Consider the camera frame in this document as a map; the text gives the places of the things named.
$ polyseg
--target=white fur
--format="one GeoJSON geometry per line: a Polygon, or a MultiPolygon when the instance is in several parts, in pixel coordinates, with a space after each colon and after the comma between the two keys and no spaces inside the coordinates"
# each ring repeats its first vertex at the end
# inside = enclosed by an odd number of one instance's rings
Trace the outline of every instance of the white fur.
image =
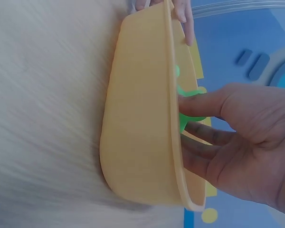
{"type": "Polygon", "coordinates": [[[175,228],[183,209],[126,202],[99,164],[126,0],[0,0],[0,227],[175,228]]]}

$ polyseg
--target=green plastic piece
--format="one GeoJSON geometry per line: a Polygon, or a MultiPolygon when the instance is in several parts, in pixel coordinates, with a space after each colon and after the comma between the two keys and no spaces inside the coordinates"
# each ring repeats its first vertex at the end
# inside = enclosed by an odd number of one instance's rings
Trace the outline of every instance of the green plastic piece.
{"type": "Polygon", "coordinates": [[[181,72],[180,72],[180,67],[178,65],[176,65],[176,77],[179,77],[181,75],[181,72]]]}
{"type": "MultiPolygon", "coordinates": [[[[178,75],[178,76],[180,75],[180,68],[178,66],[176,66],[176,75],[178,75]]],[[[200,90],[185,92],[182,90],[182,88],[179,85],[177,85],[177,92],[182,96],[195,96],[197,94],[203,94],[204,93],[203,91],[200,91],[200,90]]],[[[186,115],[180,113],[179,119],[180,119],[180,133],[182,133],[185,130],[185,127],[186,127],[188,122],[202,121],[206,118],[205,117],[190,117],[190,116],[186,116],[186,115]]]]}

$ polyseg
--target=hand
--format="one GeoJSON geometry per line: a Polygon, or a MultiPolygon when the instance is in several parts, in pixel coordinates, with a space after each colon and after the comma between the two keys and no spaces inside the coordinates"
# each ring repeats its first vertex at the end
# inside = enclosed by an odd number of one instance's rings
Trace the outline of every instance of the hand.
{"type": "MultiPolygon", "coordinates": [[[[150,6],[163,2],[164,0],[151,0],[150,6]]],[[[135,8],[137,11],[144,9],[147,0],[136,0],[135,8]]],[[[193,15],[190,0],[173,0],[175,12],[178,20],[184,23],[186,43],[191,46],[194,40],[193,15]]]]}
{"type": "Polygon", "coordinates": [[[180,97],[188,116],[224,119],[235,132],[190,123],[186,131],[212,145],[181,137],[184,166],[235,197],[285,213],[285,89],[230,84],[180,97]]]}

